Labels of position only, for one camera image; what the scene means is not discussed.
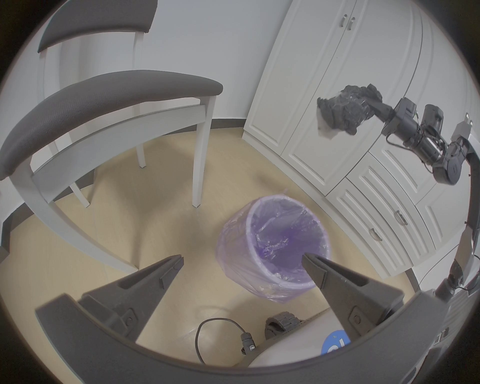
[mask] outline cabinet handle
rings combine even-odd
[[[378,236],[378,233],[375,232],[374,228],[370,228],[369,232],[370,232],[370,236],[372,236],[375,241],[383,241],[383,239],[380,236]]]
[[[400,211],[395,212],[396,217],[400,218],[400,224],[401,225],[408,225],[407,221],[403,217],[403,215],[400,213]]]
[[[348,15],[347,14],[344,14],[343,17],[342,17],[342,21],[340,22],[340,27],[343,28],[343,23],[345,22],[345,20],[347,19]]]
[[[348,29],[349,31],[352,30],[352,25],[353,25],[353,22],[354,22],[354,21],[355,21],[355,17],[352,17],[352,18],[350,19],[350,21],[348,22],[347,29]]]

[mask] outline purple trash bag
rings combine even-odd
[[[303,204],[273,195],[248,203],[223,226],[216,260],[251,293],[286,302],[315,287],[301,265],[305,252],[330,259],[325,229]]]

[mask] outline chair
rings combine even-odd
[[[90,238],[53,199],[112,157],[196,124],[192,204],[198,207],[215,98],[222,91],[222,84],[204,77],[150,70],[106,73],[67,86],[39,103],[8,134],[0,148],[0,180],[10,177],[33,213],[68,243],[107,265],[134,272],[136,266]],[[112,124],[76,141],[32,171],[30,162],[35,152],[96,117],[147,101],[184,97],[198,98],[200,104],[147,113]]]
[[[60,90],[60,47],[61,43],[73,37],[100,32],[135,32],[132,51],[132,69],[139,68],[142,53],[144,33],[152,26],[156,12],[157,0],[70,0],[66,2],[53,15],[46,27],[39,47],[40,60],[37,72],[37,99],[45,99],[46,80],[53,83],[54,92]],[[56,53],[53,61],[56,65],[52,68],[54,76],[46,76],[47,51],[53,49]],[[133,115],[140,115],[140,106],[133,106]],[[55,155],[61,148],[72,144],[69,133],[64,134],[56,141],[51,142],[48,148]],[[136,147],[138,163],[145,167],[143,144]],[[84,207],[89,206],[89,201],[84,197],[77,184],[70,185]]]

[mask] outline clear plastic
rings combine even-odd
[[[372,84],[367,87],[347,85],[338,95],[330,99],[317,99],[317,121],[319,134],[328,138],[338,131],[350,135],[357,133],[357,127],[374,113],[365,98],[382,101],[382,95]]]
[[[273,195],[248,203],[223,226],[216,259],[251,293],[286,302],[315,287],[301,265],[305,252],[330,259],[325,229],[300,202]]]

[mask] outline wooden floor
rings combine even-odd
[[[332,259],[379,279],[332,219],[241,134],[241,128],[211,132],[203,201],[197,209],[192,206],[195,132],[145,144],[146,168],[138,167],[135,149],[103,164],[94,185],[83,190],[92,202],[88,208],[73,194],[57,203],[90,236],[140,268],[170,255],[184,256],[185,266],[138,339],[142,346],[197,362],[195,331],[207,318],[231,318],[260,344],[269,316],[289,311],[305,319],[327,308],[316,288],[287,304],[258,298],[225,277],[216,263],[215,245],[223,224],[259,196],[284,193],[306,204],[328,232]],[[63,292],[78,299],[122,276],[71,247],[32,216],[12,232],[11,254],[0,264],[0,294],[46,366],[63,383],[79,383],[48,342],[34,309]],[[406,300],[413,295],[405,274],[386,283],[402,289]],[[209,364],[231,366],[242,358],[240,332],[230,323],[206,324],[199,345]]]

